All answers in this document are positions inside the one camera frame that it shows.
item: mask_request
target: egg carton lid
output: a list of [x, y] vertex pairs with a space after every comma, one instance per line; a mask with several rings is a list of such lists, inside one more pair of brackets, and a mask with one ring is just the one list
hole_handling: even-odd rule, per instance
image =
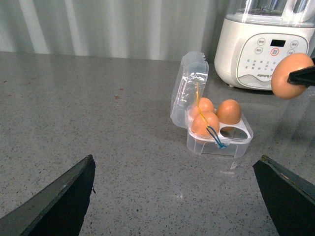
[[187, 129], [187, 108], [196, 101], [197, 89], [202, 97], [208, 73], [204, 53], [189, 52], [183, 56], [171, 100], [171, 119], [176, 126]]

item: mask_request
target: egg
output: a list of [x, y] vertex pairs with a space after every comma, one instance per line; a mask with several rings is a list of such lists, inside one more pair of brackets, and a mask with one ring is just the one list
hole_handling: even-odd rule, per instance
[[[210, 112], [215, 112], [215, 107], [213, 105], [213, 103], [206, 97], [202, 97], [199, 101], [199, 108], [202, 112], [205, 111], [210, 111]], [[198, 114], [199, 114], [199, 110], [198, 107], [195, 106], [190, 110], [190, 116], [192, 118], [195, 118]]]
[[211, 126], [217, 133], [220, 130], [220, 122], [216, 114], [211, 111], [202, 112], [204, 118], [201, 114], [198, 114], [192, 121], [191, 131], [198, 135], [210, 136], [207, 126]]
[[[219, 105], [216, 115], [221, 123], [237, 124], [242, 116], [241, 106], [233, 99], [226, 100]], [[225, 127], [221, 130], [227, 132], [232, 129], [233, 127]]]
[[304, 85], [292, 85], [287, 82], [287, 79], [291, 72], [312, 65], [314, 65], [312, 59], [304, 53], [291, 54], [281, 60], [271, 77], [271, 89], [274, 95], [283, 99], [292, 99], [301, 95], [306, 87]]

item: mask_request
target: digital display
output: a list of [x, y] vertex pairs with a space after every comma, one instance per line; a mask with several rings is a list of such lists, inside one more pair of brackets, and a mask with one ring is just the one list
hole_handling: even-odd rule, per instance
[[272, 47], [283, 47], [284, 44], [285, 44], [285, 40], [273, 39], [273, 40], [271, 40], [270, 46], [272, 46]]

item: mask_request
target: yellow wire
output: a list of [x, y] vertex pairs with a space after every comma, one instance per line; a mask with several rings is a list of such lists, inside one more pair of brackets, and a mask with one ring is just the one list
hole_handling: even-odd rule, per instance
[[199, 84], [198, 83], [197, 83], [197, 89], [196, 89], [196, 104], [197, 104], [198, 111], [199, 111], [203, 121], [205, 122], [205, 124], [207, 126], [206, 129], [208, 131], [210, 131], [211, 133], [213, 133], [213, 131], [209, 130], [209, 128], [208, 128], [209, 124], [208, 124], [204, 114], [201, 112], [201, 109], [199, 108]]

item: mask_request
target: speckled granite countertop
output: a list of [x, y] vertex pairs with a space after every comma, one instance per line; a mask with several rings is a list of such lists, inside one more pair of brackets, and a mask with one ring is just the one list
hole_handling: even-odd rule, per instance
[[254, 138], [238, 159], [196, 155], [170, 100], [179, 62], [0, 53], [0, 217], [88, 154], [96, 174], [80, 235], [278, 235], [252, 165], [267, 154], [315, 183], [315, 89], [284, 101], [228, 87]]

